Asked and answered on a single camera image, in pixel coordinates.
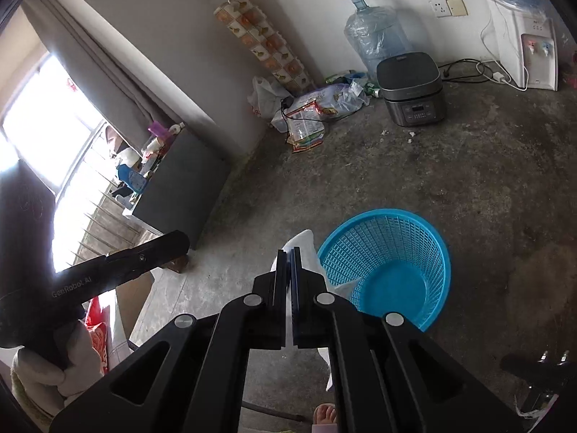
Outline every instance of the white plastic bag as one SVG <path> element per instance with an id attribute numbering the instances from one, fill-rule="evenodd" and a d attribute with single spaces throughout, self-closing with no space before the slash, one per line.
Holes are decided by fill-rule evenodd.
<path id="1" fill-rule="evenodd" d="M 253 112 L 263 119 L 272 119 L 275 113 L 281 109 L 281 101 L 290 93 L 272 76 L 253 78 L 253 93 L 247 97 Z"/>
<path id="2" fill-rule="evenodd" d="M 366 81 L 367 78 L 359 78 L 351 85 L 328 85 L 297 97 L 286 109 L 285 117 L 278 111 L 271 123 L 281 133 L 287 131 L 289 123 L 290 134 L 298 142 L 322 130 L 322 121 L 343 118 L 358 111 L 363 105 L 369 105 L 369 98 L 363 90 Z"/>

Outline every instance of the decorative tile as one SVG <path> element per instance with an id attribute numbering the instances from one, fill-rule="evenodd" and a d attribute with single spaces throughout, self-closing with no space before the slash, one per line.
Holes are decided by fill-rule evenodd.
<path id="1" fill-rule="evenodd" d="M 240 13 L 234 8 L 233 5 L 231 5 L 230 3 L 224 5 L 223 7 L 224 11 L 226 11 L 228 14 L 230 14 L 233 19 L 239 18 L 240 17 Z"/>
<path id="2" fill-rule="evenodd" d="M 286 83 L 285 88 L 292 95 L 298 96 L 301 93 L 301 86 L 297 85 L 296 81 L 293 79 Z"/>
<path id="3" fill-rule="evenodd" d="M 237 37 L 242 37 L 246 34 L 246 29 L 238 21 L 232 21 L 227 27 Z"/>
<path id="4" fill-rule="evenodd" d="M 249 49 L 252 49 L 255 45 L 258 44 L 257 40 L 249 33 L 246 33 L 244 36 L 241 37 L 241 42 L 244 45 L 246 45 Z"/>
<path id="5" fill-rule="evenodd" d="M 242 27 L 244 27 L 246 30 L 251 29 L 253 26 L 252 22 L 250 22 L 244 15 L 240 15 L 240 17 L 237 18 L 237 21 L 241 24 Z"/>
<path id="6" fill-rule="evenodd" d="M 255 55 L 256 58 L 258 58 L 261 62 L 263 60 L 266 60 L 270 57 L 270 53 L 268 53 L 268 51 L 261 46 L 260 44 L 257 45 L 256 47 L 253 47 L 252 49 L 250 49 L 250 51 Z"/>
<path id="7" fill-rule="evenodd" d="M 275 52 L 276 52 L 275 44 L 273 44 L 269 39 L 266 39 L 266 40 L 263 42 L 263 45 L 267 48 L 267 50 L 268 50 L 270 53 L 275 53 Z"/>
<path id="8" fill-rule="evenodd" d="M 214 14 L 291 94 L 300 96 L 314 89 L 300 60 L 258 6 L 250 0 L 229 0 Z"/>
<path id="9" fill-rule="evenodd" d="M 280 69 L 273 73 L 276 79 L 279 80 L 280 83 L 286 84 L 289 81 L 292 81 L 291 76 L 287 73 L 286 70 Z"/>
<path id="10" fill-rule="evenodd" d="M 249 34 L 251 36 L 253 36 L 256 40 L 258 40 L 259 42 L 264 42 L 267 38 L 264 37 L 261 33 L 260 33 L 260 28 L 257 26 L 253 26 L 249 29 Z"/>
<path id="11" fill-rule="evenodd" d="M 275 32 L 274 34 L 272 34 L 272 36 L 267 37 L 267 41 L 269 45 L 271 45 L 274 48 L 275 52 L 281 49 L 282 47 L 286 46 L 285 39 L 283 39 L 278 32 Z"/>
<path id="12" fill-rule="evenodd" d="M 273 57 L 269 57 L 268 59 L 266 59 L 263 62 L 263 65 L 266 69 L 273 71 L 273 72 L 276 70 L 280 70 L 282 68 L 281 64 L 279 62 L 277 62 L 275 59 L 273 59 Z"/>
<path id="13" fill-rule="evenodd" d="M 293 78 L 296 78 L 297 75 L 302 73 L 304 68 L 298 60 L 294 59 L 292 62 L 285 65 L 285 70 L 289 72 Z"/>
<path id="14" fill-rule="evenodd" d="M 292 53 L 290 53 L 289 49 L 286 47 L 281 47 L 281 49 L 276 52 L 273 57 L 275 57 L 276 61 L 279 62 L 282 66 L 287 65 L 294 60 Z"/>
<path id="15" fill-rule="evenodd" d="M 301 86 L 301 88 L 306 88 L 311 84 L 311 80 L 306 73 L 301 73 L 299 76 L 295 76 L 294 80 L 299 86 Z"/>
<path id="16" fill-rule="evenodd" d="M 224 9 L 219 8 L 219 10 L 215 12 L 215 16 L 221 23 L 224 23 L 227 26 L 234 21 L 233 17 L 224 11 Z"/>
<path id="17" fill-rule="evenodd" d="M 265 19 L 264 14 L 256 6 L 246 11 L 244 16 L 255 26 Z"/>
<path id="18" fill-rule="evenodd" d="M 235 8 L 238 9 L 239 13 L 245 13 L 247 12 L 249 9 L 252 9 L 254 6 L 253 4 L 250 2 L 250 0 L 230 0 L 230 2 L 236 2 L 238 3 L 238 5 L 233 5 L 235 6 Z"/>
<path id="19" fill-rule="evenodd" d="M 268 19 L 265 19 L 265 20 L 261 21 L 260 23 L 255 24 L 255 27 L 257 27 L 259 29 L 259 32 L 264 37 L 268 37 L 275 32 L 274 28 L 272 27 L 272 24 L 270 24 Z"/>

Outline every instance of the blue bottle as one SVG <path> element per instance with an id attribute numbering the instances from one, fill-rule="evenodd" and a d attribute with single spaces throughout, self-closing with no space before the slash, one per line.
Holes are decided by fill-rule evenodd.
<path id="1" fill-rule="evenodd" d="M 119 165 L 116 171 L 118 172 L 118 179 L 122 180 L 137 194 L 142 194 L 146 187 L 146 179 L 141 174 L 127 165 Z"/>

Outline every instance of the power cord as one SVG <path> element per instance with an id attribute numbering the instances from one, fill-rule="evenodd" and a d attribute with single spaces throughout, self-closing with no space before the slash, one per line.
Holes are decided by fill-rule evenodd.
<path id="1" fill-rule="evenodd" d="M 443 72 L 442 72 L 442 80 L 445 82 L 449 82 L 449 83 L 463 83 L 463 84 L 469 84 L 469 85 L 476 85 L 476 84 L 480 84 L 480 83 L 486 83 L 489 80 L 489 77 L 484 75 L 485 70 L 489 70 L 491 72 L 491 75 L 493 75 L 493 71 L 491 70 L 491 68 L 484 66 L 483 65 L 483 72 L 479 72 L 479 70 L 477 69 L 478 73 L 475 75 L 465 75 L 465 76 L 456 76 L 454 78 L 450 77 L 450 72 L 451 69 L 459 64 L 459 63 L 475 63 L 475 67 L 479 66 L 479 65 L 483 65 L 483 62 L 481 62 L 480 60 L 477 59 L 460 59 L 460 60 L 456 60 L 455 62 L 451 62 L 451 63 L 445 63 L 444 65 L 439 65 L 439 68 L 444 68 L 446 67 Z M 479 78 L 481 76 L 484 75 L 485 79 L 480 79 L 480 80 L 475 80 L 474 78 Z"/>
<path id="2" fill-rule="evenodd" d="M 511 42 L 511 33 L 509 32 L 509 24 L 507 24 L 507 20 L 504 17 L 503 13 L 501 12 L 501 8 L 499 8 L 499 6 L 497 5 L 497 11 L 499 12 L 499 14 L 501 15 L 501 17 L 503 18 L 503 22 L 505 23 L 505 29 L 507 29 L 507 39 L 509 40 L 509 43 L 511 45 L 511 47 L 513 48 L 514 53 L 516 54 L 517 58 L 519 59 L 519 62 L 521 63 L 521 65 L 523 65 L 523 77 L 525 74 L 527 74 L 527 79 L 525 80 L 525 86 L 524 88 L 519 88 L 518 86 L 515 86 L 512 81 L 513 78 L 511 77 L 511 75 L 509 74 L 509 72 L 505 69 L 505 67 L 503 65 L 501 65 L 501 63 L 497 60 L 497 57 L 495 57 L 495 54 L 492 53 L 491 50 L 489 50 L 489 48 L 487 47 L 487 44 L 485 43 L 485 39 L 483 37 L 484 32 L 487 30 L 487 28 L 489 27 L 489 25 L 491 23 L 493 23 L 494 26 L 494 22 L 493 22 L 493 13 L 491 11 L 489 11 L 489 20 L 487 21 L 487 24 L 485 25 L 485 27 L 483 29 L 481 29 L 481 33 L 479 34 L 479 38 L 481 39 L 481 43 L 483 44 L 484 48 L 487 50 L 487 52 L 489 52 L 491 54 L 491 57 L 493 57 L 493 60 L 489 60 L 487 62 L 480 62 L 479 65 L 483 65 L 483 73 L 480 72 L 479 70 L 479 65 L 476 66 L 477 71 L 479 72 L 479 74 L 481 76 L 484 76 L 487 78 L 488 81 L 492 81 L 494 83 L 497 83 L 498 85 L 509 85 L 512 88 L 516 89 L 517 91 L 527 91 L 527 86 L 529 85 L 529 70 L 527 70 L 527 67 L 525 66 L 525 64 L 523 63 L 523 61 L 521 60 L 521 57 L 519 56 L 519 54 L 517 53 L 517 48 L 513 45 L 513 42 Z M 489 78 L 487 75 L 485 75 L 485 65 L 484 63 L 490 63 L 490 62 L 494 62 L 495 64 L 497 64 L 497 66 L 503 70 L 503 73 L 506 74 L 506 76 L 509 77 L 509 80 L 506 79 L 496 79 L 495 78 L 495 72 L 493 72 L 492 77 Z"/>

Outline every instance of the wall switch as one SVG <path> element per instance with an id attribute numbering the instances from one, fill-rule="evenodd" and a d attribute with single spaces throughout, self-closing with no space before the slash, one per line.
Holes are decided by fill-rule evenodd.
<path id="1" fill-rule="evenodd" d="M 430 1 L 429 3 L 431 4 L 431 8 L 433 8 L 435 16 L 438 18 L 451 16 L 451 10 L 449 9 L 449 5 L 446 3 L 446 0 Z"/>
<path id="2" fill-rule="evenodd" d="M 463 0 L 447 0 L 446 3 L 449 5 L 449 10 L 452 16 L 467 16 L 467 8 L 465 8 L 465 3 Z"/>

